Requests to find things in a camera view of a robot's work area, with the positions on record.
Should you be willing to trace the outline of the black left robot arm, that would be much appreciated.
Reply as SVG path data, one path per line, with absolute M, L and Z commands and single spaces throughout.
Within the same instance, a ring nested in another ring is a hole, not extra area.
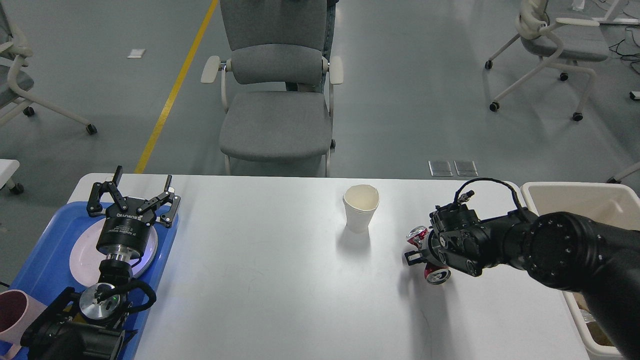
M 149 199 L 119 191 L 122 167 L 61 208 L 14 281 L 48 302 L 26 328 L 28 360 L 130 360 L 173 244 L 181 197 L 168 175 Z

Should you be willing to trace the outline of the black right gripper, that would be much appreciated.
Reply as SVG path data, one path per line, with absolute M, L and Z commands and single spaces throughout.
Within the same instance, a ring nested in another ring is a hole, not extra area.
M 439 257 L 440 249 L 441 242 L 439 241 L 438 234 L 435 231 L 428 231 L 423 240 L 423 250 L 406 251 L 404 253 L 404 259 L 408 266 L 429 263 L 437 267 L 446 268 L 447 265 L 441 262 L 441 258 Z

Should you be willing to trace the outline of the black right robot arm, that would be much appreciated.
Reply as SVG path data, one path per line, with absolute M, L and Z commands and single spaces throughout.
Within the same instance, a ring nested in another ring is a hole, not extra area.
M 430 227 L 407 235 L 415 250 L 408 265 L 425 264 L 425 280 L 445 283 L 451 271 L 481 276 L 506 264 L 538 283 L 581 293 L 592 315 L 621 355 L 640 357 L 639 232 L 566 211 L 536 215 L 508 186 L 515 209 L 479 219 L 467 206 L 474 191 L 461 186 L 451 203 L 435 207 Z

